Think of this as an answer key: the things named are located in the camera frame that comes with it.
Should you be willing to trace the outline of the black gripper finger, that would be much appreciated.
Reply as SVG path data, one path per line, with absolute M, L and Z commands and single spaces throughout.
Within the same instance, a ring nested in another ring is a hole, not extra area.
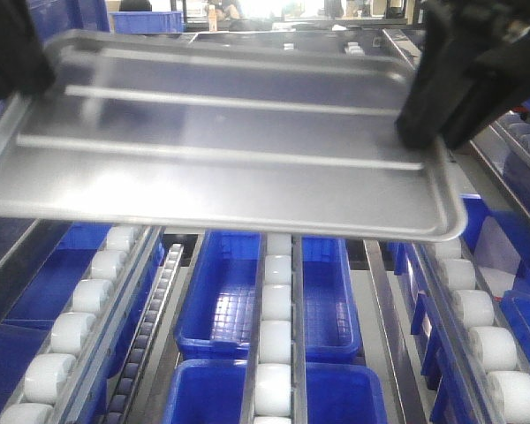
M 397 121 L 408 148 L 450 149 L 530 98 L 530 1 L 426 1 L 426 37 Z
M 0 100 L 44 93 L 55 81 L 24 1 L 0 1 Z

